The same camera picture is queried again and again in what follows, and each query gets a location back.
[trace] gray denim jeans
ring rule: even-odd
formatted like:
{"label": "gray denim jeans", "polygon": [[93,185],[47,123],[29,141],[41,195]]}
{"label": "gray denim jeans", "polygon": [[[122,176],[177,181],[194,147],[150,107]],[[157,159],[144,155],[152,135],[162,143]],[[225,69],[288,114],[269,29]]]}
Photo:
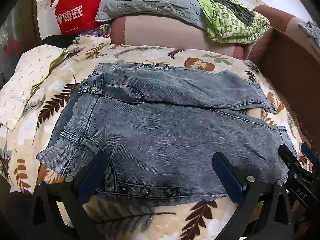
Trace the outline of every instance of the gray denim jeans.
{"label": "gray denim jeans", "polygon": [[63,110],[37,159],[59,175],[75,176],[99,152],[108,155],[106,200],[166,206],[226,195],[212,168],[222,151],[259,181],[286,177],[277,154],[285,127],[238,110],[276,110],[257,83],[230,71],[136,63],[99,64]]}

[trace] quilted gray cushion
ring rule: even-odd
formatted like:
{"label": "quilted gray cushion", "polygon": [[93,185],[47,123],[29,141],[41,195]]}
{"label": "quilted gray cushion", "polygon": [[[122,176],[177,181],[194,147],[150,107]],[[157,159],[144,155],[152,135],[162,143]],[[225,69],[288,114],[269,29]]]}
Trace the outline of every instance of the quilted gray cushion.
{"label": "quilted gray cushion", "polygon": [[206,30],[197,0],[101,0],[96,21],[104,22],[127,14],[161,14],[185,20]]}

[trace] sofa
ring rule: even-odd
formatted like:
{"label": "sofa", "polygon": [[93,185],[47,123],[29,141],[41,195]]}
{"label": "sofa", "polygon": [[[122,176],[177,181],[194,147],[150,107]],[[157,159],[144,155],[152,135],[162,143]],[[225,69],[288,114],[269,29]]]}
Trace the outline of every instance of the sofa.
{"label": "sofa", "polygon": [[320,56],[298,27],[298,17],[260,5],[270,28],[251,45],[216,44],[207,33],[177,19],[155,16],[123,16],[111,25],[114,44],[149,45],[183,49],[202,49],[252,61],[279,93],[294,117],[301,137],[320,152]]}

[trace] red shopping bag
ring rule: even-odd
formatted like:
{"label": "red shopping bag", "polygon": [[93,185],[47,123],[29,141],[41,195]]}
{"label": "red shopping bag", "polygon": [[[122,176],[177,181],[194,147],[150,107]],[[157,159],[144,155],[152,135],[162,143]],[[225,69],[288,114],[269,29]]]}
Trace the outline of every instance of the red shopping bag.
{"label": "red shopping bag", "polygon": [[94,30],[94,20],[101,0],[51,0],[61,34]]}

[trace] cream patterned cloth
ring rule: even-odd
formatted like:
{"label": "cream patterned cloth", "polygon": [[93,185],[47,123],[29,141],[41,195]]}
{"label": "cream patterned cloth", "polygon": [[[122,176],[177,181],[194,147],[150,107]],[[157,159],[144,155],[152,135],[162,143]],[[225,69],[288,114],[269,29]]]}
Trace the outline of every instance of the cream patterned cloth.
{"label": "cream patterned cloth", "polygon": [[[30,98],[26,107],[28,110],[19,119],[16,128],[13,131],[4,126],[0,128],[1,174],[23,192],[32,192],[38,178],[46,183],[62,181],[57,174],[41,165],[36,155],[48,145],[55,123],[76,84],[87,78],[99,63],[168,64],[212,73],[230,70],[243,79],[257,82],[277,113],[253,108],[242,111],[242,114],[263,119],[269,125],[285,126],[295,150],[301,156],[302,141],[290,114],[250,61],[196,49],[114,45],[109,39],[96,36],[77,38],[68,50],[71,53],[52,70]],[[107,239],[198,240],[214,239],[237,205],[224,197],[172,207],[135,207],[107,202],[96,195],[84,208]],[[63,206],[60,210],[65,222],[70,223]]]}
{"label": "cream patterned cloth", "polygon": [[33,88],[49,75],[64,49],[42,45],[22,54],[14,75],[0,91],[0,123],[10,130],[16,126]]}

